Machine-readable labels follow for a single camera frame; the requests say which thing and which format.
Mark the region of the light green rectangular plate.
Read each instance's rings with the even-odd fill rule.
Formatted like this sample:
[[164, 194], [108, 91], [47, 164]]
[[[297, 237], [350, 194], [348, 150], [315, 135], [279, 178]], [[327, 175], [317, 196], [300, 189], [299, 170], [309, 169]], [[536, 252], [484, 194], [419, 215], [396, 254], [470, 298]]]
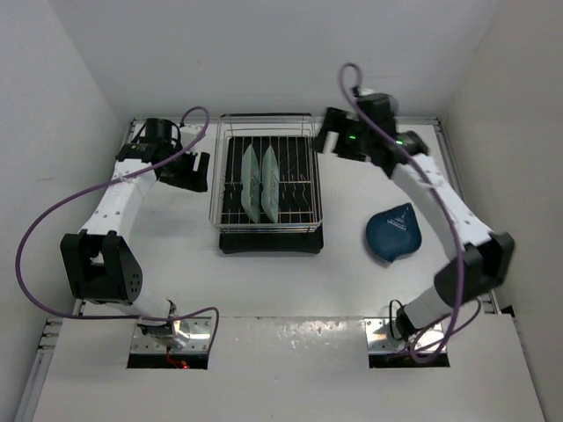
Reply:
[[245, 150], [241, 165], [241, 204], [251, 222], [260, 221], [260, 167], [252, 145]]

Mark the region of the light green plate with berries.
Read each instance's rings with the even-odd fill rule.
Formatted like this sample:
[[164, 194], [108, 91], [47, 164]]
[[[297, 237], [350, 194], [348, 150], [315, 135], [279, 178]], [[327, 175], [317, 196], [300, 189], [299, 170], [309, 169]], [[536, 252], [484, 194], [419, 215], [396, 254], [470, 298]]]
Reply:
[[261, 206], [272, 223], [278, 222], [279, 214], [279, 166], [276, 155], [269, 146], [262, 159], [261, 168]]

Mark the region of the dark blue leaf plate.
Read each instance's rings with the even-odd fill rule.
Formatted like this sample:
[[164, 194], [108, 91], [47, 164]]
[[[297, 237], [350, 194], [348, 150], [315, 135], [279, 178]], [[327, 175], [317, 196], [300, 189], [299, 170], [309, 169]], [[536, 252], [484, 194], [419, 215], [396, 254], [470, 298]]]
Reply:
[[405, 203], [372, 215], [365, 228], [370, 253], [391, 264], [414, 254], [422, 244], [420, 226], [412, 203]]

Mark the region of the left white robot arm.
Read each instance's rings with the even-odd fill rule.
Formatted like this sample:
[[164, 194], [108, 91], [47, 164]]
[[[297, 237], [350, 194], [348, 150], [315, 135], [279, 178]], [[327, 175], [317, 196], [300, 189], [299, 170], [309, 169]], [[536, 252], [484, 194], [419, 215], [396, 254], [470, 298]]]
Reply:
[[150, 189], [162, 182], [196, 193], [208, 189], [208, 153], [182, 152], [174, 122], [148, 118], [116, 157], [112, 185], [76, 234], [60, 248], [71, 293], [77, 299], [107, 305], [141, 318], [144, 335], [169, 346], [188, 341], [187, 324], [176, 320], [176, 305], [150, 292], [128, 246], [136, 215]]

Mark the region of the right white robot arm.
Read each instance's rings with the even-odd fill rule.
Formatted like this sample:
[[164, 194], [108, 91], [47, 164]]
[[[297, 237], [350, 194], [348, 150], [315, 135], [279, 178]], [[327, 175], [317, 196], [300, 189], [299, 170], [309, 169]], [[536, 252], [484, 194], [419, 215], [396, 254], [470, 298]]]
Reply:
[[399, 309], [390, 330], [407, 340], [501, 286], [515, 240], [507, 232], [494, 232], [467, 207], [417, 133], [397, 130], [389, 95], [373, 93], [355, 103], [361, 109], [358, 114], [325, 109], [314, 150], [323, 152], [326, 137], [334, 132], [338, 138], [333, 153], [380, 168], [421, 211], [450, 260], [435, 275], [432, 287]]

